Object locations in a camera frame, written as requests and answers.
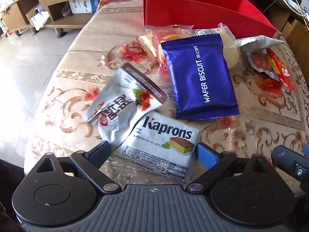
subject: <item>red logo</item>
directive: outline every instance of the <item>red logo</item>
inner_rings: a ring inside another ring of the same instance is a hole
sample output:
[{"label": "red logo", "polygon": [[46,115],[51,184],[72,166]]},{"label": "red logo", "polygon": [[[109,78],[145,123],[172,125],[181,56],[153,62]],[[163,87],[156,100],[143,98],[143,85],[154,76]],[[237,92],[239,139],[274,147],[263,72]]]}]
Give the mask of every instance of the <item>red logo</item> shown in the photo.
[{"label": "red logo", "polygon": [[104,125],[104,126],[107,126],[109,123],[107,121],[107,118],[106,118],[106,115],[103,114],[103,113],[100,113],[100,117],[98,119],[98,122],[101,124],[101,125]]}]

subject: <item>gray ribbed plate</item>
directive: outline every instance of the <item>gray ribbed plate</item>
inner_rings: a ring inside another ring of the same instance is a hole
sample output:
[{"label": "gray ribbed plate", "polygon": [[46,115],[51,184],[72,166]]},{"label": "gray ribbed plate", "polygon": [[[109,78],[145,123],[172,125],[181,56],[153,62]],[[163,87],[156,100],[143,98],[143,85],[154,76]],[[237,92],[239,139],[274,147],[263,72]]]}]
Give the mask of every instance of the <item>gray ribbed plate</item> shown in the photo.
[{"label": "gray ribbed plate", "polygon": [[231,224],[203,196],[186,193],[180,185],[127,185],[119,194],[104,196],[91,214],[75,224],[22,227],[28,232],[289,232],[283,225],[248,229]]}]

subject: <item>triangular cutout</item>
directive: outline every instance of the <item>triangular cutout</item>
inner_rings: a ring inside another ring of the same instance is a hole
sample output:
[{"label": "triangular cutout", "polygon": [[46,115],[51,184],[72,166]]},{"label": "triangular cutout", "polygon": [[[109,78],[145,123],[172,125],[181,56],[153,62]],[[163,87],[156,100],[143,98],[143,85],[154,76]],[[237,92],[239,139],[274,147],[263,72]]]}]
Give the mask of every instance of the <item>triangular cutout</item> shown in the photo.
[{"label": "triangular cutout", "polygon": [[39,166],[37,173],[44,173],[44,172],[52,172],[54,171],[54,167],[52,165],[52,161],[49,158],[46,158],[42,164]]}]

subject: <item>screw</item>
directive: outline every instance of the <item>screw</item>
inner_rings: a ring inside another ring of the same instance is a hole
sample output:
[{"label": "screw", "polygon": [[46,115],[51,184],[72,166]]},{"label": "screw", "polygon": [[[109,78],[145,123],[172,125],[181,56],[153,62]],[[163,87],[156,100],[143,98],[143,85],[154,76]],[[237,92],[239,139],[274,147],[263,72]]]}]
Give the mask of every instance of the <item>screw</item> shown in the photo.
[{"label": "screw", "polygon": [[302,176],[302,169],[298,169],[298,170],[297,170],[297,175],[298,175],[298,176]]},{"label": "screw", "polygon": [[107,183],[103,186],[105,191],[115,191],[118,188],[118,185],[115,183]]},{"label": "screw", "polygon": [[191,191],[201,191],[203,190],[203,185],[200,184],[200,183],[191,183],[188,188],[191,190]]}]

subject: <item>yellow label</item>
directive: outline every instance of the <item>yellow label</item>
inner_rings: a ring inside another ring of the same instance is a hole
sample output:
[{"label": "yellow label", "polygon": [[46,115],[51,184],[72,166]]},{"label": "yellow label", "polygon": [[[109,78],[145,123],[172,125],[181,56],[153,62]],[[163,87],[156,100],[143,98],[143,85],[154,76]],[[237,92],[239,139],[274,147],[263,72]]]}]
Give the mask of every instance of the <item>yellow label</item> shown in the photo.
[{"label": "yellow label", "polygon": [[274,60],[270,59],[269,57],[267,57],[268,63],[270,64],[272,70],[277,73],[280,74],[280,71],[278,70],[277,66],[275,65]]}]

